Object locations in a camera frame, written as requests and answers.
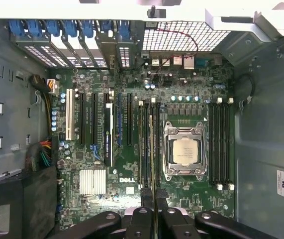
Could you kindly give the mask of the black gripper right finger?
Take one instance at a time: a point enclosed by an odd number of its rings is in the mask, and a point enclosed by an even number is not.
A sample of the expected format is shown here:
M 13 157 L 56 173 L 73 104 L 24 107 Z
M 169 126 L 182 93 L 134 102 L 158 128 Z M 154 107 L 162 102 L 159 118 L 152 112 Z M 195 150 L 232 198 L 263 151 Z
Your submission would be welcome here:
M 199 212 L 193 221 L 179 208 L 168 206 L 168 194 L 156 189 L 163 239 L 273 239 L 267 233 L 227 218 L 214 210 Z

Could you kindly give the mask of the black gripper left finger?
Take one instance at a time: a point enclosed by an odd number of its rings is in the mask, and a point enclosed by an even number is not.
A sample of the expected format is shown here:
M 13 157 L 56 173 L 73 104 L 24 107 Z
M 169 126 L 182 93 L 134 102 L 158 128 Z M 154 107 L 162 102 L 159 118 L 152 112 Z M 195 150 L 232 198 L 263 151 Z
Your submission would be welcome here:
M 152 239 L 154 234 L 154 200 L 151 188 L 141 190 L 141 206 L 125 210 L 122 217 L 112 211 L 101 212 L 51 239 Z

